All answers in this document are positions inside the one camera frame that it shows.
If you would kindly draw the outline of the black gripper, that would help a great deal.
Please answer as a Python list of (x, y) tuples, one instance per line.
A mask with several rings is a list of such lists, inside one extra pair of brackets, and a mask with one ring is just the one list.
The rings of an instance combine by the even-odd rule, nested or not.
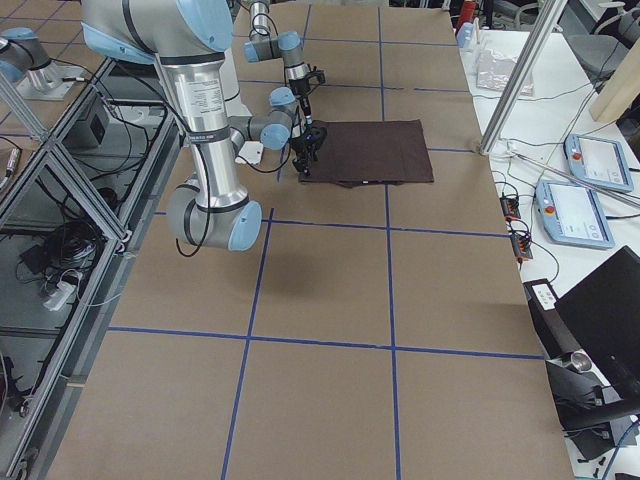
[(292, 139), (292, 149), (296, 154), (293, 166), (299, 174), (303, 176), (311, 174), (311, 161), (317, 160), (317, 152), (322, 147), (326, 137), (326, 127), (307, 126), (303, 133)]
[(313, 115), (308, 96), (319, 86), (326, 83), (323, 70), (312, 70), (302, 75), (301, 78), (288, 81), (292, 93), (299, 99), (300, 108), (304, 114), (307, 126), (313, 124)]

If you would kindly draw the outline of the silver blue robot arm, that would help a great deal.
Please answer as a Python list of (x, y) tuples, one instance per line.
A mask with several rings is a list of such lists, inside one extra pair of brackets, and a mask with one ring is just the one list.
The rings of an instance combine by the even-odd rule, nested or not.
[(263, 117), (227, 113), (223, 71), (231, 57), (234, 24), (226, 1), (85, 1), (86, 45), (114, 60), (155, 66), (169, 109), (182, 126), (195, 172), (171, 196), (168, 221), (177, 241), (195, 248), (246, 251), (261, 228), (262, 209), (240, 183), (236, 163), (248, 141), (292, 148), (293, 165), (308, 175), (327, 136), (309, 103), (312, 79), (323, 71), (303, 59), (297, 32), (270, 25), (270, 4), (251, 1), (249, 62), (280, 59), (285, 84), (269, 95)]
[(244, 44), (244, 55), (249, 63), (281, 59), (284, 82), (299, 101), (305, 124), (313, 123), (309, 97), (315, 86), (326, 82), (325, 73), (312, 67), (303, 58), (303, 45), (296, 31), (279, 33), (270, 16), (270, 1), (249, 1), (250, 18), (249, 41)]

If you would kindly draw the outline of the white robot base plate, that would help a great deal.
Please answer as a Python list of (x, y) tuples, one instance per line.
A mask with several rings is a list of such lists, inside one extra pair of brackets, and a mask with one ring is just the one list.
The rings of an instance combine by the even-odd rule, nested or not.
[(238, 164), (251, 164), (258, 166), (263, 157), (264, 146), (258, 141), (247, 141), (236, 155)]

